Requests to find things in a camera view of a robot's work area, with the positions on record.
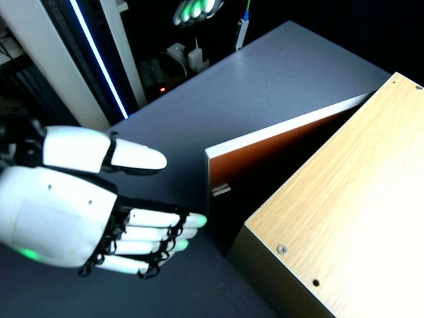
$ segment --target wooden cabinet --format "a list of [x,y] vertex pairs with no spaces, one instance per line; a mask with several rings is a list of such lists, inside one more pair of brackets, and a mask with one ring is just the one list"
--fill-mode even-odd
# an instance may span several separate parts
[[245,223],[229,260],[282,317],[424,317],[424,90],[394,74]]

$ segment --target dark gray table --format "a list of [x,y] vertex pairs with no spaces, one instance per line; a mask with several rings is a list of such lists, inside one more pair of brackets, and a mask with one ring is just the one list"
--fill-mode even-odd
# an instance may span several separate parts
[[[161,150],[157,176],[105,175],[122,194],[205,210],[208,146],[378,89],[389,74],[287,22],[112,129]],[[273,317],[205,233],[154,280],[25,260],[0,247],[0,316]]]

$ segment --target screw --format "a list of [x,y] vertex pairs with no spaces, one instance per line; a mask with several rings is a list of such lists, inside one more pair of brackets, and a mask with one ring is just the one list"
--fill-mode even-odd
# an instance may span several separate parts
[[283,244],[280,244],[280,245],[277,246],[277,252],[278,252],[278,254],[283,255],[283,254],[287,253],[287,247]]

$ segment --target led light strip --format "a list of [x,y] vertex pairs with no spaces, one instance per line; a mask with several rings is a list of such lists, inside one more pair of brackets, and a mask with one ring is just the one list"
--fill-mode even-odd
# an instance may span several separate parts
[[101,71],[103,72],[103,75],[105,76],[105,79],[107,83],[109,84],[109,87],[112,91],[113,96],[115,97],[115,100],[118,103],[119,109],[121,110],[121,113],[125,119],[128,118],[127,112],[125,111],[124,105],[121,102],[121,99],[118,96],[118,92],[115,89],[115,86],[112,83],[112,79],[109,75],[109,72],[106,70],[106,66],[103,63],[103,60],[101,59],[100,53],[94,43],[93,37],[91,36],[91,33],[88,29],[87,24],[85,23],[84,17],[82,16],[82,13],[80,11],[80,7],[78,7],[76,0],[70,0],[70,3],[72,5],[72,8],[74,9],[74,12],[78,18],[79,24],[81,25],[82,30],[84,31],[85,37],[88,40],[88,43],[90,44],[91,49],[93,50],[95,59],[97,60],[97,63],[99,63],[99,66],[101,68]]

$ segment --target robotic hand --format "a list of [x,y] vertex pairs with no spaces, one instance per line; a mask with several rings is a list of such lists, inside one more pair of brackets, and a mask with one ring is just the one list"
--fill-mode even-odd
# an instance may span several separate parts
[[157,150],[116,133],[0,118],[0,242],[39,262],[151,278],[206,224],[177,205],[129,199],[95,174],[155,174]]
[[174,24],[187,27],[213,17],[224,0],[183,0],[174,14]]

